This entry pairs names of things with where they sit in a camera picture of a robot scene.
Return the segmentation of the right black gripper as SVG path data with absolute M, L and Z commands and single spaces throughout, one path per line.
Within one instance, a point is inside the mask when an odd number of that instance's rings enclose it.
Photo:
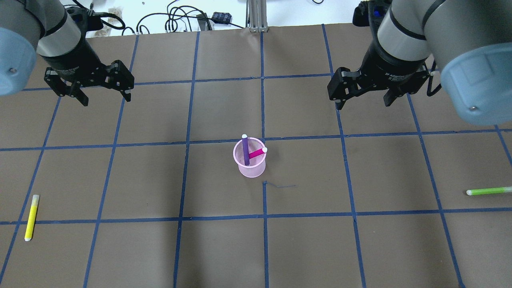
M 337 110 L 342 110 L 347 100 L 359 97 L 370 91 L 388 90 L 383 96 L 384 105 L 391 106 L 397 98 L 406 94 L 415 94 L 430 78 L 426 66 L 421 66 L 403 80 L 392 81 L 388 75 L 382 80 L 374 80 L 359 70 L 351 71 L 346 67 L 338 68 L 327 84 L 329 100 L 335 101 Z

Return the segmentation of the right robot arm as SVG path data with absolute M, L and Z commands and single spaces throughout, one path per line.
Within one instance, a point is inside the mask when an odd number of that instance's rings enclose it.
M 341 110 L 347 100 L 386 90 L 385 106 L 414 94 L 432 75 L 433 57 L 440 87 L 458 116 L 473 125 L 511 120 L 510 0 L 366 0 L 354 9 L 352 23 L 369 27 L 372 42 L 356 71 L 338 68 L 327 85 Z

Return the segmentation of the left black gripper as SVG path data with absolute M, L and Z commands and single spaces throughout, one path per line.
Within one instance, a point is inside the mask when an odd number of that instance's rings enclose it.
M 131 101 L 131 90 L 134 88 L 135 77 L 121 60 L 115 60 L 110 65 L 102 65 L 84 76 L 73 75 L 71 80 L 65 80 L 48 67 L 44 73 L 44 81 L 58 96 L 70 96 L 77 99 L 82 106 L 88 106 L 88 96 L 81 87 L 101 86 L 117 90 L 126 102 Z

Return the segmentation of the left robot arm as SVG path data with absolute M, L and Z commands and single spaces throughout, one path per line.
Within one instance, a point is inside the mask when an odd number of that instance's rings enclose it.
M 65 7 L 58 0 L 2 0 L 0 19 L 0 94 L 24 89 L 39 55 L 48 67 L 44 82 L 57 96 L 77 99 L 83 106 L 88 97 L 82 87 L 101 86 L 117 90 L 130 102 L 135 79 L 120 60 L 103 64 L 86 40 L 86 33 L 101 30 L 105 18 L 120 22 L 113 13 L 95 12 L 77 1 Z

